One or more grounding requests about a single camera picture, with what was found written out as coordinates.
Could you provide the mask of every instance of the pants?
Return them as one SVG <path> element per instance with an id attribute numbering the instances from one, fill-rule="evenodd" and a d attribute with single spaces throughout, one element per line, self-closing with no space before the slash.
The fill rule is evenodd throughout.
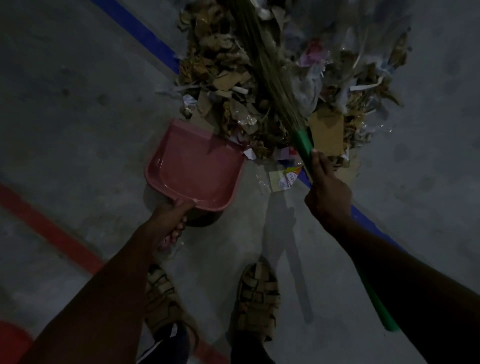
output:
<path id="1" fill-rule="evenodd" d="M 186 364 L 190 355 L 188 332 L 183 322 L 161 328 L 153 335 L 155 345 L 137 364 Z M 239 332 L 232 343 L 231 364 L 275 364 L 262 343 L 248 332 Z"/>

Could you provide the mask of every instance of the green plastic handle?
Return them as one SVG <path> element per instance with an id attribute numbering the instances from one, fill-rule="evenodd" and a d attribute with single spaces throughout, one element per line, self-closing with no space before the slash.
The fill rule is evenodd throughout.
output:
<path id="1" fill-rule="evenodd" d="M 292 135 L 292 142 L 294 146 L 297 148 L 297 151 L 303 160 L 305 168 L 311 174 L 312 158 L 310 157 L 310 154 L 312 153 L 313 145 L 310 141 L 310 138 L 308 137 L 307 131 L 306 130 L 296 131 Z M 367 294 L 370 297 L 370 301 L 372 302 L 373 307 L 375 308 L 375 311 L 377 311 L 377 315 L 380 318 L 380 321 L 382 322 L 384 328 L 387 331 L 399 330 L 397 323 L 395 322 L 393 317 L 390 315 L 390 313 L 388 312 L 387 308 L 384 306 L 382 301 L 380 301 L 380 298 L 378 298 L 377 294 L 373 290 L 373 287 L 368 282 L 365 274 L 363 274 L 363 272 L 357 267 L 357 265 L 355 265 L 355 268 L 357 269 L 357 272 L 360 276 L 363 286 L 365 287 L 365 290 L 367 291 Z"/>

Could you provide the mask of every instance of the pink dustpan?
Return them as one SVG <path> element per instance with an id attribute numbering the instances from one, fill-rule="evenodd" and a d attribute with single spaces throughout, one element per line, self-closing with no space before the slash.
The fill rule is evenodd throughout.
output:
<path id="1" fill-rule="evenodd" d="M 244 161 L 241 146 L 174 120 L 145 169 L 145 178 L 173 200 L 195 198 L 201 210 L 222 211 L 233 200 Z"/>

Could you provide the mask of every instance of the red painted stripe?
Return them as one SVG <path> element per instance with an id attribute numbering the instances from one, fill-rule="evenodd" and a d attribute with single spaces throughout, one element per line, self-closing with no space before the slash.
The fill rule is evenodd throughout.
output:
<path id="1" fill-rule="evenodd" d="M 47 242 L 64 253 L 70 260 L 91 274 L 98 272 L 103 261 L 89 251 L 83 244 L 64 232 L 38 210 L 24 201 L 18 194 L 0 183 L 0 206 L 27 224 L 33 231 L 44 237 Z M 200 339 L 195 356 L 205 364 L 228 364 L 230 360 L 217 352 L 211 345 Z"/>

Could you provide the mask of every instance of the foot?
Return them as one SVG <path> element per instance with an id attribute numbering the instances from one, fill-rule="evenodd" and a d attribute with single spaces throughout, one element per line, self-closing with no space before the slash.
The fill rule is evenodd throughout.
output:
<path id="1" fill-rule="evenodd" d="M 195 351 L 199 341 L 195 320 L 186 313 L 170 278 L 157 264 L 152 264 L 148 270 L 146 295 L 145 323 L 152 334 L 166 325 L 183 321 L 190 347 Z"/>
<path id="2" fill-rule="evenodd" d="M 280 293 L 272 268 L 261 262 L 247 266 L 237 293 L 236 331 L 247 331 L 261 342 L 271 341 L 279 308 Z"/>

